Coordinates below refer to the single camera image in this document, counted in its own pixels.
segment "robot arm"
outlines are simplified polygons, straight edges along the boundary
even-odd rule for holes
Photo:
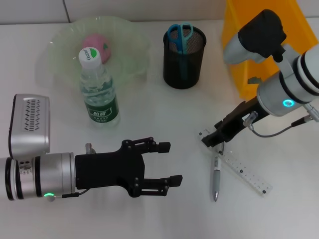
[[[152,137],[124,140],[111,153],[96,153],[91,144],[86,154],[52,153],[49,98],[19,94],[14,97],[7,159],[0,159],[0,198],[9,200],[48,197],[78,197],[91,188],[121,186],[131,197],[166,196],[170,187],[179,187],[182,176],[144,178],[142,154],[167,153],[170,143],[156,144]],[[75,189],[85,189],[82,193]]]
[[[301,106],[309,115],[293,122],[291,127],[309,120],[319,121],[318,111],[310,105],[319,96],[319,45],[300,55],[290,45],[281,45],[285,39],[279,17],[264,10],[227,44],[226,63],[237,64],[247,59],[261,62],[272,55],[280,71],[259,85],[255,98],[242,102],[215,125],[216,131],[202,139],[207,147],[229,142],[246,127],[254,132],[252,123],[268,115],[284,116]]]

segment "green bottle label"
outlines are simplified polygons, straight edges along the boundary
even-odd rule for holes
[[[119,113],[119,106],[114,99],[105,106],[92,106],[85,102],[86,109],[88,110],[89,117],[98,123],[106,123],[113,120]]]

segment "black mesh pencil holder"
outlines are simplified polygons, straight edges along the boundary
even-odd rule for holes
[[[201,62],[206,45],[205,34],[196,27],[193,27],[193,34],[187,40],[187,53],[179,53],[176,44],[170,42],[167,32],[164,35],[164,69],[163,77],[165,82],[176,89],[188,89],[198,82]],[[183,26],[183,34],[190,33],[190,26]],[[170,32],[172,39],[178,37],[178,29]]]

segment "plastic bottle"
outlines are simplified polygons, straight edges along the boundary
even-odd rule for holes
[[[120,121],[119,106],[110,73],[102,64],[99,51],[83,48],[79,53],[82,66],[80,89],[93,125],[115,126]]]

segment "white bottle cap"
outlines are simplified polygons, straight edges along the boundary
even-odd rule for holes
[[[101,55],[94,47],[85,47],[79,53],[79,60],[84,69],[93,70],[102,64]]]

